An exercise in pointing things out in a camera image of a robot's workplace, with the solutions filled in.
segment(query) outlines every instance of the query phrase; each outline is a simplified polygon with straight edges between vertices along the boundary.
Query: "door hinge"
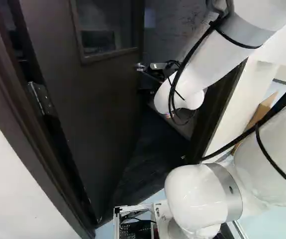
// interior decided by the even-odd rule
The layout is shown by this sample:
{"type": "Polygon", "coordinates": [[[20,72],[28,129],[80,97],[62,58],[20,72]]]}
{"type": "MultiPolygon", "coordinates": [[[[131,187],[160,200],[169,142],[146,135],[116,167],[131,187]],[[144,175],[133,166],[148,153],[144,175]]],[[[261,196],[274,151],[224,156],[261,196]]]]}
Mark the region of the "door hinge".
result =
{"type": "Polygon", "coordinates": [[[44,85],[28,82],[28,90],[33,96],[41,115],[51,115],[57,117],[55,108],[50,100],[47,88],[44,85]]]}

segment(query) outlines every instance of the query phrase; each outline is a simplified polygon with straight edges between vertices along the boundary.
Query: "door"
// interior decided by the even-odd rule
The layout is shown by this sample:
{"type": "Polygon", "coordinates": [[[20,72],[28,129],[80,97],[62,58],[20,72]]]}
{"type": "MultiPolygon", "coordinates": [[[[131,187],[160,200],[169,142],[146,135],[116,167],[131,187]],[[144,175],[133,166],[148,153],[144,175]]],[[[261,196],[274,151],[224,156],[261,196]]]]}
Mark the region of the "door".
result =
{"type": "Polygon", "coordinates": [[[143,1],[8,2],[100,221],[135,145],[143,1]]]}

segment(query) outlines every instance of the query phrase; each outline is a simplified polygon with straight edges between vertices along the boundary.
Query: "door window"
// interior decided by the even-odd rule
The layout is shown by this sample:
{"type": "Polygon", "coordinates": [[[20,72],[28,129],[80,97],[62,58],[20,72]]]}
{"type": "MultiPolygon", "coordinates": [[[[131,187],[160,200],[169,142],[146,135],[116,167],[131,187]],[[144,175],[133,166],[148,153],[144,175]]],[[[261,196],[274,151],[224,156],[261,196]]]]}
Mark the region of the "door window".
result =
{"type": "Polygon", "coordinates": [[[136,49],[132,0],[71,0],[83,62],[136,49]]]}

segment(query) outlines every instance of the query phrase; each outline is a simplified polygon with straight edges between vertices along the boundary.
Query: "cardboard box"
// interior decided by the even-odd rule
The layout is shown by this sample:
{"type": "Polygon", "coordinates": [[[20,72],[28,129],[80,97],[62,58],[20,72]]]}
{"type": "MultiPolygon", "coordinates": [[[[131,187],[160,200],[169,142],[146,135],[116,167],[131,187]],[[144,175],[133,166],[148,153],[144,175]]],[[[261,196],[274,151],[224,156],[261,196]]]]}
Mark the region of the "cardboard box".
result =
{"type": "MultiPolygon", "coordinates": [[[[251,120],[247,124],[244,131],[246,131],[249,128],[251,128],[252,126],[254,126],[256,124],[256,122],[258,122],[260,119],[263,118],[263,116],[265,116],[267,114],[267,112],[271,109],[271,104],[274,101],[274,99],[276,98],[277,94],[278,94],[278,92],[273,93],[272,95],[270,95],[268,98],[266,98],[264,101],[262,101],[258,105],[257,110],[253,114],[251,120]]],[[[235,151],[237,150],[237,148],[239,147],[239,145],[241,143],[242,142],[239,142],[234,146],[234,148],[231,151],[231,155],[234,155],[235,151]]]]}

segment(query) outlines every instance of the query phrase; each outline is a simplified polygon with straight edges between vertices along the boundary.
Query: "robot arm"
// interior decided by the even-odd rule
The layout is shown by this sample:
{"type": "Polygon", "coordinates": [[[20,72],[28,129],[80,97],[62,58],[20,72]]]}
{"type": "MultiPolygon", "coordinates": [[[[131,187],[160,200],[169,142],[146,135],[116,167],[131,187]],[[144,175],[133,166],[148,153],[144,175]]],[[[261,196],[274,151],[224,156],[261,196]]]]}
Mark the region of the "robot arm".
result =
{"type": "MultiPolygon", "coordinates": [[[[176,108],[200,107],[203,89],[221,79],[285,24],[286,1],[234,0],[234,13],[211,32],[183,68],[176,85],[183,99],[174,94],[176,108]]],[[[168,101],[175,74],[155,95],[154,104],[161,114],[173,109],[168,101]]],[[[286,174],[286,108],[261,127],[260,138],[286,174]]],[[[255,134],[251,134],[237,149],[234,165],[176,168],[166,179],[165,193],[186,238],[208,239],[216,235],[221,223],[252,214],[254,204],[286,206],[286,179],[268,162],[255,134]]]]}
{"type": "MultiPolygon", "coordinates": [[[[184,67],[176,92],[176,108],[195,110],[204,100],[203,90],[214,84],[286,24],[286,1],[234,0],[234,10],[204,40],[184,67]]],[[[161,114],[169,112],[172,74],[158,89],[154,104],[161,114]]]]}

